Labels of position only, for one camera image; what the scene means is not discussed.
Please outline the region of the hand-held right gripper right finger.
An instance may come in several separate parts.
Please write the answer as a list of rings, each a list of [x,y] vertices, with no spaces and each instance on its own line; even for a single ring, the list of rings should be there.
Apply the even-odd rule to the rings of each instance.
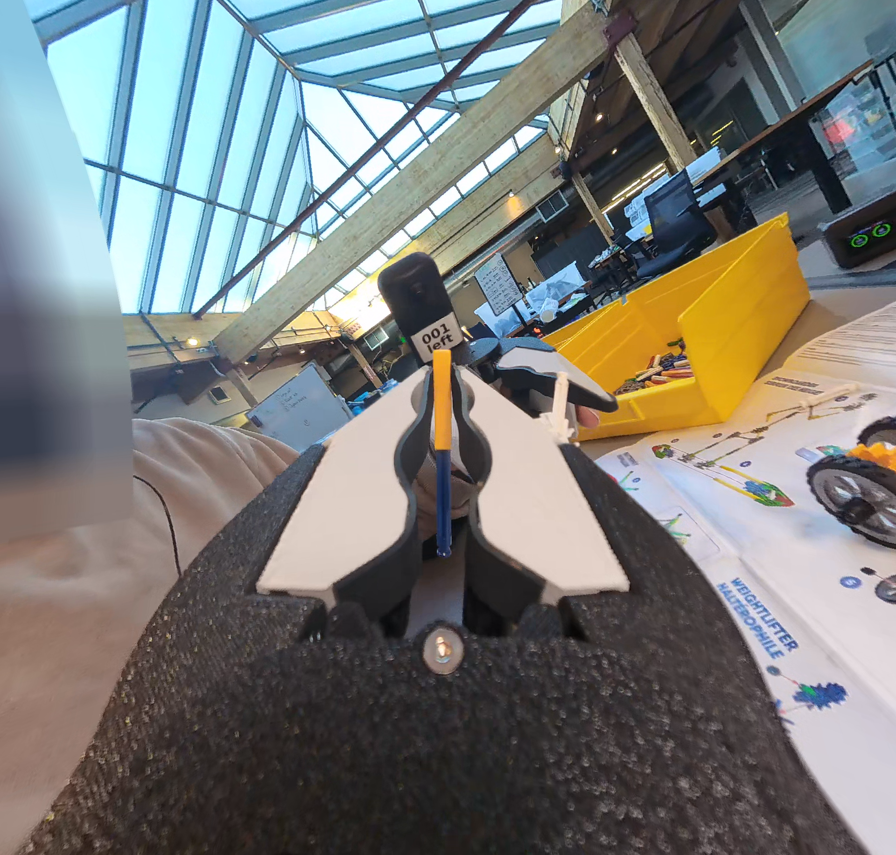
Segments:
[[[569,464],[532,418],[467,368],[453,367],[469,502],[466,585],[486,605],[555,605],[627,592],[630,582]]]

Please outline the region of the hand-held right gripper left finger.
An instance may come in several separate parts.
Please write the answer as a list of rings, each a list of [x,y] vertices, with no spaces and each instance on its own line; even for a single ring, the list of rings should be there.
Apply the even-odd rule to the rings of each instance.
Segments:
[[[403,600],[420,574],[412,482],[429,447],[420,368],[330,439],[256,581],[260,594]]]

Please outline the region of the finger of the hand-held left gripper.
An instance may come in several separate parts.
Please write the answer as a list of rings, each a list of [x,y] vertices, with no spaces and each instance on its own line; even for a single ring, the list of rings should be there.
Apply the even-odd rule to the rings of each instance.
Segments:
[[[599,413],[615,413],[619,408],[614,395],[550,345],[512,345],[499,357],[496,370],[501,387],[508,389],[512,398],[532,406],[549,404],[557,379],[565,374],[567,401],[573,406]]]

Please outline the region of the yellow plastic parts bin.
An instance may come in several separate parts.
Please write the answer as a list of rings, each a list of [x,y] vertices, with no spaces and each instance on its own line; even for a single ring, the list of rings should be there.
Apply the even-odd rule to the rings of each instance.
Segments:
[[[695,378],[617,397],[586,441],[723,422],[810,301],[787,212],[641,287],[650,285],[686,301],[678,320]],[[567,359],[613,392],[654,354]]]
[[[644,286],[547,334],[543,342],[567,358],[593,360],[616,352],[654,354],[683,337],[679,316],[686,308],[681,296]]]

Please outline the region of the small whiteboard sign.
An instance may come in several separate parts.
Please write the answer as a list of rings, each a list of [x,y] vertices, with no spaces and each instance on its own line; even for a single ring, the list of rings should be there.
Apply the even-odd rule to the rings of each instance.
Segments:
[[[490,256],[476,269],[474,277],[494,316],[513,309],[521,301],[520,285],[502,253]]]

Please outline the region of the whiteboard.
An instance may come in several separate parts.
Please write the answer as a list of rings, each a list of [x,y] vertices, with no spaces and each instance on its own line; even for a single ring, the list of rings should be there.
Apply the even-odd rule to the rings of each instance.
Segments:
[[[247,413],[254,431],[301,454],[347,425],[353,414],[312,362]]]

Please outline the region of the pile of toy pieces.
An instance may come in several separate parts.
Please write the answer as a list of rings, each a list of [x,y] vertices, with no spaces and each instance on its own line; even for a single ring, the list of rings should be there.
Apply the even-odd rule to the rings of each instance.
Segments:
[[[680,337],[667,343],[666,347],[665,352],[652,355],[644,368],[623,379],[613,394],[620,397],[695,378],[685,339]]]

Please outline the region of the black office chair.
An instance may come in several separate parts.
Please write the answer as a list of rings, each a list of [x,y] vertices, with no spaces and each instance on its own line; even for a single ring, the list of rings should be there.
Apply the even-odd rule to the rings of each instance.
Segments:
[[[702,211],[686,169],[645,197],[651,223],[653,257],[642,261],[638,280],[676,270],[713,245],[719,233]]]

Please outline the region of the white printed instruction sheet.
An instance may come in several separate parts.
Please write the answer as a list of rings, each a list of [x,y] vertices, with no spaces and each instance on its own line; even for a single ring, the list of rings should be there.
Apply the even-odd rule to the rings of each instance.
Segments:
[[[807,483],[818,446],[894,417],[894,304],[816,338],[728,421],[599,457],[700,567],[779,721],[869,853],[894,853],[894,548],[855,534]]]

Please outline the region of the person's beige hoodie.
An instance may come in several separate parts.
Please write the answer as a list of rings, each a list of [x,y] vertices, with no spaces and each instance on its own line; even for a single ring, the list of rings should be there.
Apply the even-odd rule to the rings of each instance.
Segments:
[[[298,453],[253,431],[132,421],[133,512],[2,546],[1,851],[91,741],[145,625],[207,543]]]

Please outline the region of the toy wheel pair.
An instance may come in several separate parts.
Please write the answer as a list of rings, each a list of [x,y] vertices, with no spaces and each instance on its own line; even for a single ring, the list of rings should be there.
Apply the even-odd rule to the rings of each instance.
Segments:
[[[895,418],[866,426],[850,449],[817,450],[806,476],[817,502],[855,534],[895,548]]]

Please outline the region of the black device with green lights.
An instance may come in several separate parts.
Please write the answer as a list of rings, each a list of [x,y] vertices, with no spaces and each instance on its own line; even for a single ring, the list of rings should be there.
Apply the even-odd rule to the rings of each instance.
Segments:
[[[838,213],[819,226],[835,264],[853,269],[895,247],[895,192],[881,194]]]

